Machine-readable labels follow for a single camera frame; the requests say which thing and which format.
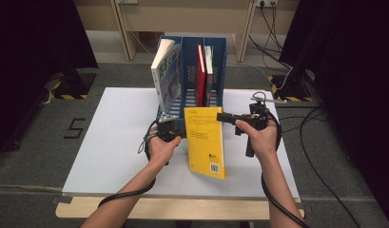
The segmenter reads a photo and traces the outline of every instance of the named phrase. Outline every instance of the white book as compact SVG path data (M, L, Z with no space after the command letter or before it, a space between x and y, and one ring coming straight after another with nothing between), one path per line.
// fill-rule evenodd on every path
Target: white book
M174 40L161 39L151 66L159 107L164 113L169 113L173 102L181 94L177 75L179 51L180 44L175 44Z
M213 58L213 47L212 46L205 46L205 65L206 65L206 106L210 106L211 102L211 90L212 90L212 83L214 78L214 66L212 65L212 58Z

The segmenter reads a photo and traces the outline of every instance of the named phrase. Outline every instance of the table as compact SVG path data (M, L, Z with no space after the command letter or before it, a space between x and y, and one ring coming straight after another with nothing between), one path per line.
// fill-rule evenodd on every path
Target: table
M226 89L224 111L248 112L255 91ZM72 202L58 204L58 217L88 217L104 196L117 192L145 166L146 156L138 155L137 150L156 116L157 106L154 88L106 88L63 189ZM274 105L267 106L277 115ZM183 140L169 166L139 200L130 218L268 219L260 165L256 159L244 155L247 137L234 135L231 124L225 123L223 129L226 180L190 172ZM283 142L278 154L292 195L300 202Z

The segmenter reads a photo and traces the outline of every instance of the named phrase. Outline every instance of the black cable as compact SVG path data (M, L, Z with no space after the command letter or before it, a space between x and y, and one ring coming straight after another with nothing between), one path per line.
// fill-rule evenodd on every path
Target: black cable
M254 46L256 46L256 48L257 48L258 50L263 49L263 50L268 50L268 51L273 51L273 52L281 53L279 50L275 50L275 49L270 49L270 48L264 48L264 47L262 47L261 45L257 44L257 43L253 40L253 38L251 37L251 35L248 35L248 38L250 38L251 42L254 44Z
M309 121L311 121L311 120L327 122L326 120L321 120L321 119L317 119L317 118L316 118L317 116L320 116L320 115L323 115L323 113L317 114L317 115L315 115L315 116L309 118L309 120L307 120L306 123L309 122ZM281 120L285 120L285 119L290 119L290 118L304 118L304 117L287 117L287 118L281 118L280 121L281 121ZM290 129L288 129L288 130L283 131L282 133L287 133L287 132L289 132L289 131L293 131L293 130L296 130L296 129L298 129L298 128L301 128L301 126L299 125L299 126L290 128Z
M265 18L265 15L263 13L263 5L261 5L261 12L262 12L262 16L263 16L263 19L265 21L265 23L267 24L267 27L268 27L268 30L269 30L269 34L268 34L268 38L267 38L267 41L265 42L265 45L263 47L263 49L260 49L259 50L263 53L262 54L262 58L263 58L263 63L265 65L265 67L271 69L271 70L277 70L277 71L283 71L283 72L287 72L287 70L282 70L282 69L276 69L276 68L272 68L272 67L269 67L266 63L265 63L265 60L264 60L264 54L266 54L268 57L270 57L271 59L275 60L276 62L278 62L279 64L281 64L282 66L286 67L287 69L290 69L290 67L281 62L280 60L278 60L277 58L275 58L273 55L271 55L270 53L266 52L265 49L266 49L266 46L268 44L268 41L269 39L271 38L271 40L277 45L277 47L280 47L281 45L279 45L279 42L278 42L278 39L277 39L277 36L276 34L274 33L274 28L271 28L267 19ZM273 26L275 27L275 15L274 15L274 11L273 11Z
M276 106L275 108L282 108L282 109L286 109L286 108L316 108L316 107L320 107L319 105L308 105L308 106L292 106L292 105L286 105L286 106Z
M278 210L283 212L286 216L288 216L290 219L295 221L300 227L307 228L309 227L304 221L302 221L300 218L292 214L290 211L288 211L286 208L284 208L282 205L280 205L271 195L271 193L268 191L267 185L265 184L264 177L262 174L262 187L265 195L268 197L269 201L276 207Z
M316 107L314 108L313 110L311 110L307 116L303 119L303 121L301 122L301 129L300 129L300 137L301 137L301 148L303 150L303 153L304 153L304 156L306 157L307 161L309 162L310 164L310 167L313 169L313 171L316 173L316 175L318 176L318 178L321 180L322 184L324 184L324 186L328 189L328 191L331 192L331 194L337 199L337 201L340 203L340 205L345 209L345 211L347 212L347 214L349 215L349 217L354 221L354 223L357 225L357 227L360 227L360 224L357 222L357 220L354 218L354 216L352 215L352 213L349 211L349 209L346 207L346 205L342 202L342 200L339 198L339 196L337 196L337 194L330 188L330 186L328 186L328 184L324 181L324 179L322 178L321 174L318 172L318 170L316 169L315 165L311 162L310 158L309 158L309 155L307 154L306 152L306 148L304 146L304 142L303 142L303 135L302 135L302 131L303 131L303 126L304 124L306 123L306 120L309 118L310 115L312 115L313 112L315 112L316 110L318 110L319 107Z
M154 124L156 124L158 122L158 120L155 120L153 121L150 125L149 125L149 128L147 129L146 131L146 134L144 135L144 140L143 142L140 144L140 147L138 148L138 153L141 153L143 150L145 150L146 152L146 157L147 159L149 160L149 155L148 155L148 144L149 144L149 140L150 140L150 136L149 136L149 133L150 133L150 129L152 128L152 126ZM155 185L155 181L156 181L156 178L145 188L143 189L139 189L139 190L136 190L136 191L131 191L131 192L125 192L125 193L117 193L117 194L114 194L114 195L111 195L111 196L108 196L106 198L104 198L102 201L100 201L99 203L99 206L102 206L103 204L109 202L109 201L112 201L112 200L116 200L116 199L120 199L120 198L126 198L126 197L133 197L133 196L138 196L138 195L141 195L147 191L149 191L153 185Z
M271 4L272 4L272 28L273 28L272 30L274 31L273 35L275 37L277 48L279 51L281 51L282 46L280 44L280 41L277 38L277 32L275 31L275 19L277 18L277 5L275 4L275 2L272 2Z
M140 189L140 190L131 191L131 192L125 192L125 193L118 193L118 194L114 194L114 195L108 196L108 197L104 198L102 201L100 201L98 207L100 207L103 204L105 204L105 203L107 203L109 201L112 201L112 200L117 200L117 199L120 199L120 198L126 198L126 197L133 197L133 196L141 195L141 194L149 191L153 187L153 185L155 185L155 181L156 181L156 179L154 179L150 183L150 185L148 185L147 187L145 187L143 189Z
M282 128L281 125L278 123L277 118L275 118L274 115L270 115L269 120L272 120L277 125L277 141L276 141L276 151L278 150L278 147L280 146L280 141L282 138ZM308 228L307 224L302 221L300 218L296 217L294 214L292 214L290 211L288 211L286 208L284 208L282 205L280 205L276 199L271 195L271 193L268 190L267 185L265 184L263 173L262 173L262 187L263 191L265 193L265 196L268 198L268 200L278 209L280 210L284 215L288 216L290 219L295 221L300 227Z
M263 5L260 7L260 10L262 11L262 16L263 16L263 18L264 18L265 23L267 24L268 30L269 30L269 32L270 32L270 36L271 36L271 35L273 36L273 38L271 38L271 40L272 40L277 46L281 47L280 42L278 41L277 35L276 35L276 33L275 33L275 28L270 27L270 25L269 25L269 23L268 23L268 21L267 21L265 15L264 15L264 12L263 12ZM275 12L274 12L274 10L273 10L273 26L275 27L275 15L274 15L274 13L275 13Z

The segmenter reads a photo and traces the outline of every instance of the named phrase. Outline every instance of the finger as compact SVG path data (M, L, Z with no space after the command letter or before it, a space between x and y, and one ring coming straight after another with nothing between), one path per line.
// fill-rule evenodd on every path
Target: finger
M242 131L244 131L250 137L254 137L259 133L258 130L256 130L254 127L252 127L250 124L244 121L236 120L235 125L238 126Z
M180 142L182 141L182 137L180 136L176 136L176 138L174 138L174 140L170 141L172 144L178 146L180 144Z
M159 141L161 138L159 138L159 136L157 134L154 134L154 135L150 135L148 137L148 140L151 141L151 140L155 140L155 141Z
M268 118L267 126L277 126L277 123L271 118Z

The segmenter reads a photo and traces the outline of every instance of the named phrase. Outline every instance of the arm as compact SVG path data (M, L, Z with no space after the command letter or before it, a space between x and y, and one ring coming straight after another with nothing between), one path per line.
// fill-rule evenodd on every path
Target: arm
M254 153L262 166L265 184L271 195L280 205L303 220L278 160L275 148L277 126L274 121L268 121L267 128L261 131L257 131L248 123L240 120L236 121L235 124L250 137ZM295 221L283 214L271 202L269 202L269 211L271 227L299 227Z
M176 137L171 142L164 142L159 137L151 138L149 142L150 161L118 193L135 191L149 186L171 159L175 147L179 145L181 140L181 137ZM85 220L82 227L122 227L140 197L141 195L116 199L103 204Z

